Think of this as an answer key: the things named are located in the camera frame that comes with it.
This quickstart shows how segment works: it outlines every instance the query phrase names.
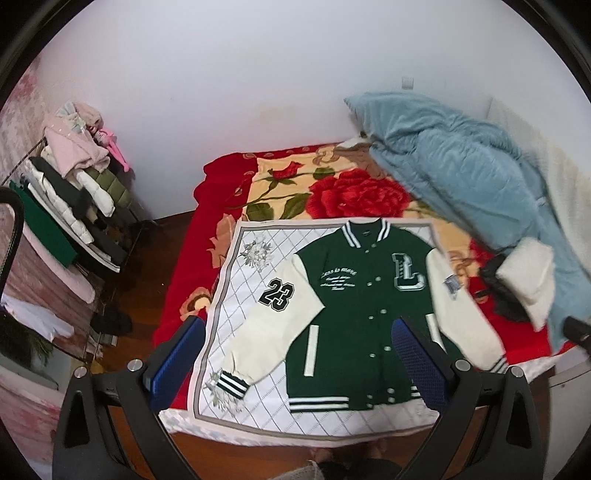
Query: black cloth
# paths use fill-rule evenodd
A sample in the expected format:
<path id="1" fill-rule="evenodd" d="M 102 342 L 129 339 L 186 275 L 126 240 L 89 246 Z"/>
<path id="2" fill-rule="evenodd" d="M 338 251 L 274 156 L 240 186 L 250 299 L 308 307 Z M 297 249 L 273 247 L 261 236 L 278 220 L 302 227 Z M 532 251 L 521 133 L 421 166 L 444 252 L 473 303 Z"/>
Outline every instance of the black cloth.
<path id="1" fill-rule="evenodd" d="M 127 335 L 133 329 L 130 316 L 113 306 L 106 307 L 103 315 L 95 313 L 90 326 L 96 333 L 116 336 Z"/>
<path id="2" fill-rule="evenodd" d="M 489 288 L 490 294 L 495 301 L 495 313 L 505 317 L 512 322 L 529 322 L 527 312 L 513 295 L 513 292 L 496 277 L 496 271 L 506 260 L 506 256 L 499 254 L 491 258 L 484 267 L 480 269 L 480 277 Z"/>
<path id="3" fill-rule="evenodd" d="M 402 467 L 390 460 L 367 458 L 353 462 L 349 469 L 336 462 L 318 464 L 324 480 L 393 480 Z"/>
<path id="4" fill-rule="evenodd" d="M 86 216 L 88 207 L 93 204 L 92 195 L 86 190 L 78 190 L 41 157 L 30 157 L 31 163 L 42 172 L 58 196 L 72 209 L 74 218 L 81 220 Z"/>
<path id="5" fill-rule="evenodd" d="M 111 154 L 109 157 L 109 166 L 107 167 L 115 177 L 123 171 L 123 165 L 116 161 Z"/>
<path id="6" fill-rule="evenodd" d="M 117 243 L 112 238 L 109 238 L 109 236 L 104 233 L 104 231 L 95 227 L 88 218 L 84 218 L 83 222 L 92 235 L 92 238 L 95 239 L 93 243 L 103 252 L 109 255 L 111 257 L 111 261 L 115 265 L 121 265 L 125 261 L 125 257 L 127 257 L 127 252 L 117 245 Z"/>

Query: folded clothes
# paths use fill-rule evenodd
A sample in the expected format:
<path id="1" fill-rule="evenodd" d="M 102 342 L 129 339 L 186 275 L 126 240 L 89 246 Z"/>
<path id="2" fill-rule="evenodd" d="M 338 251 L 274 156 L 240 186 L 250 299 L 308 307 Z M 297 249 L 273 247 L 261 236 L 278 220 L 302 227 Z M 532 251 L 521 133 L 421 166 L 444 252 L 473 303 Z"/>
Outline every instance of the folded clothes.
<path id="1" fill-rule="evenodd" d="M 9 184 L 22 200 L 25 207 L 25 221 L 43 246 L 64 267 L 70 266 L 76 259 L 76 251 L 70 245 L 60 228 L 28 193 L 12 180 Z"/>
<path id="2" fill-rule="evenodd" d="M 115 265 L 121 265 L 125 261 L 125 257 L 127 257 L 127 252 L 117 245 L 113 239 L 109 238 L 106 233 L 92 225 L 88 220 L 85 220 L 85 223 L 90 234 L 95 239 L 95 245 L 109 255 L 111 261 Z"/>
<path id="3" fill-rule="evenodd" d="M 99 128 L 103 128 L 103 118 L 96 108 L 83 102 L 72 102 L 72 104 L 91 134 L 94 134 Z"/>
<path id="4" fill-rule="evenodd" d="M 56 169 L 56 158 L 53 156 L 51 147 L 46 146 L 41 151 L 41 158 L 43 158 L 50 166 Z M 84 170 L 75 168 L 66 177 L 66 180 L 76 189 L 86 189 L 92 196 L 92 200 L 100 211 L 107 217 L 113 215 L 115 211 L 115 204 L 111 196 L 104 191 L 100 185 L 92 179 Z"/>
<path id="5" fill-rule="evenodd" d="M 45 159 L 30 157 L 29 160 L 37 170 L 43 172 L 45 178 L 51 183 L 60 198 L 72 208 L 74 218 L 77 220 L 84 218 L 88 207 L 92 204 L 90 193 L 85 189 L 78 190 L 69 181 L 64 180 Z"/>
<path id="6" fill-rule="evenodd" d="M 30 172 L 28 179 L 33 188 L 38 193 L 44 193 L 51 203 L 51 207 L 70 227 L 70 229 L 82 240 L 85 244 L 92 243 L 93 238 L 90 232 L 84 226 L 81 220 L 77 220 L 72 213 L 72 209 L 64 202 L 61 197 L 53 189 L 53 186 L 45 178 L 45 175 L 37 170 L 33 164 L 29 163 Z"/>
<path id="7" fill-rule="evenodd" d="M 130 192 L 124 187 L 113 172 L 104 170 L 98 172 L 95 168 L 87 168 L 86 173 L 100 185 L 100 188 L 106 190 L 111 196 L 116 207 L 128 208 L 131 205 L 132 197 Z"/>
<path id="8" fill-rule="evenodd" d="M 59 116 L 48 116 L 43 127 L 62 177 L 74 168 L 94 167 L 103 171 L 109 165 L 109 151 L 98 146 L 88 130 L 77 132 Z"/>

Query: wall switch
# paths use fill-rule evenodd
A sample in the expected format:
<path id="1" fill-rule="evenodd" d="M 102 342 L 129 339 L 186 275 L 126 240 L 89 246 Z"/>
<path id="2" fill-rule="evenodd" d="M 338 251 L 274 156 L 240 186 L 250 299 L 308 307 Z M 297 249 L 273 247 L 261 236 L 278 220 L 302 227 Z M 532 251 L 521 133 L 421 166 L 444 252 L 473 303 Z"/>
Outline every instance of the wall switch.
<path id="1" fill-rule="evenodd" d="M 402 89 L 403 90 L 412 90 L 414 88 L 414 78 L 413 77 L 402 77 Z"/>

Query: striped collar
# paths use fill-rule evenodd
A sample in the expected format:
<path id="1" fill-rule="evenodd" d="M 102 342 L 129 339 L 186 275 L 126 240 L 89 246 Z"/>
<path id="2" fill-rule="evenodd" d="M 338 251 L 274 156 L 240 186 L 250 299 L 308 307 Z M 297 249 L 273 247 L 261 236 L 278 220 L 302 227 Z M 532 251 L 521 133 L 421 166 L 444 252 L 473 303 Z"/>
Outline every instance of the striped collar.
<path id="1" fill-rule="evenodd" d="M 384 238 L 388 236 L 390 233 L 390 222 L 385 220 L 384 218 L 380 218 L 382 228 L 378 234 L 378 242 L 381 242 Z M 361 243 L 357 240 L 357 237 L 353 234 L 353 230 L 351 230 L 351 222 L 347 221 L 341 228 L 343 231 L 343 235 L 345 236 L 345 240 L 352 248 L 361 248 Z"/>

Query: red rose print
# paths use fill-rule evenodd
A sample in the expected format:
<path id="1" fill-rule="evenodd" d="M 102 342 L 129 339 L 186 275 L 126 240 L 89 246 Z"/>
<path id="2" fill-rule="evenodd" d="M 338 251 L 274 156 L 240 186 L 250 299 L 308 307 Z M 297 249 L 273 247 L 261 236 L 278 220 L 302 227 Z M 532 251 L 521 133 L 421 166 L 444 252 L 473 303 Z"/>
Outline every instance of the red rose print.
<path id="1" fill-rule="evenodd" d="M 310 191 L 306 211 L 312 218 L 400 217 L 410 202 L 402 185 L 374 179 L 361 168 L 344 171 L 338 179 L 325 177 Z"/>
<path id="2" fill-rule="evenodd" d="M 300 167 L 303 167 L 301 163 L 293 161 L 283 170 L 271 169 L 269 170 L 269 173 L 275 180 L 285 180 L 292 178 L 297 173 L 297 169 Z"/>
<path id="3" fill-rule="evenodd" d="M 488 251 L 486 249 L 486 247 L 483 247 L 481 244 L 479 244 L 476 240 L 474 240 L 473 238 L 470 239 L 470 256 L 476 261 L 476 263 L 480 266 L 480 267 L 484 267 L 486 265 L 486 263 L 495 256 L 495 254 L 491 253 L 490 251 Z"/>

